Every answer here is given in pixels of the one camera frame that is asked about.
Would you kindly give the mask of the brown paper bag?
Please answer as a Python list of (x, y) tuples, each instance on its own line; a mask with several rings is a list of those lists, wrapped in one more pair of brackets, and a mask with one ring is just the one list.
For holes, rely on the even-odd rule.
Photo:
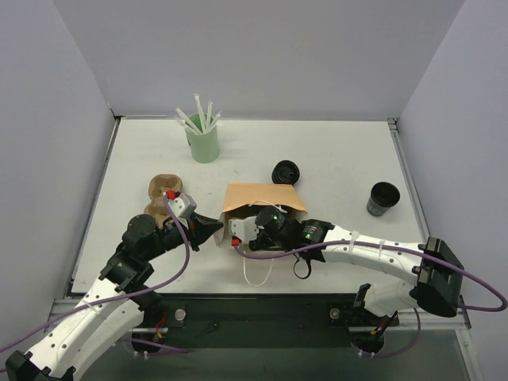
[(281, 243), (268, 237), (256, 225), (258, 216), (267, 212), (296, 221), (307, 215), (306, 206), (292, 185), (230, 183), (226, 187), (224, 206), (219, 216), (223, 227), (214, 234), (215, 244), (219, 248), (237, 246), (244, 254), (255, 257), (267, 255), (269, 259), (266, 275), (257, 282), (248, 278), (248, 259), (242, 259), (244, 281), (250, 287), (262, 287), (268, 281), (275, 255), (283, 251)]

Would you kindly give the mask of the brown cardboard cup carrier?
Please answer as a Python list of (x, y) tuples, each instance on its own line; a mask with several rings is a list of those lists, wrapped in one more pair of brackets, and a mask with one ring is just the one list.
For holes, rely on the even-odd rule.
[(159, 174), (154, 176), (148, 185), (149, 204), (144, 208), (144, 213), (155, 218), (159, 227), (163, 226), (169, 213), (164, 204), (164, 195), (166, 191), (174, 192), (183, 189), (183, 182), (180, 177), (173, 174)]

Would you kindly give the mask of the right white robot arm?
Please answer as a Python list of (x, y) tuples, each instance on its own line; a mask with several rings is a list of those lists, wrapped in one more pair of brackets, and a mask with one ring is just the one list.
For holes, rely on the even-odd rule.
[(360, 287), (352, 304), (360, 323), (416, 307), (443, 318), (457, 314), (464, 266), (441, 239), (386, 241), (327, 221), (298, 221), (274, 206), (264, 207), (254, 224), (256, 237), (248, 242), (252, 251), (295, 251), (308, 264), (351, 264), (395, 277), (393, 283)]

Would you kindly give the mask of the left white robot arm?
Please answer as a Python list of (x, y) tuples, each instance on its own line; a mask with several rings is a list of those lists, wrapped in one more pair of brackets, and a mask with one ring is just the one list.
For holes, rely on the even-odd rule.
[(8, 357), (8, 379), (80, 379), (130, 329), (162, 319), (162, 298), (145, 284), (154, 272), (151, 261), (180, 245), (187, 252), (197, 251), (222, 226), (197, 213), (184, 223), (173, 221), (164, 227), (147, 214), (133, 217), (115, 253), (75, 308), (62, 314), (37, 344)]

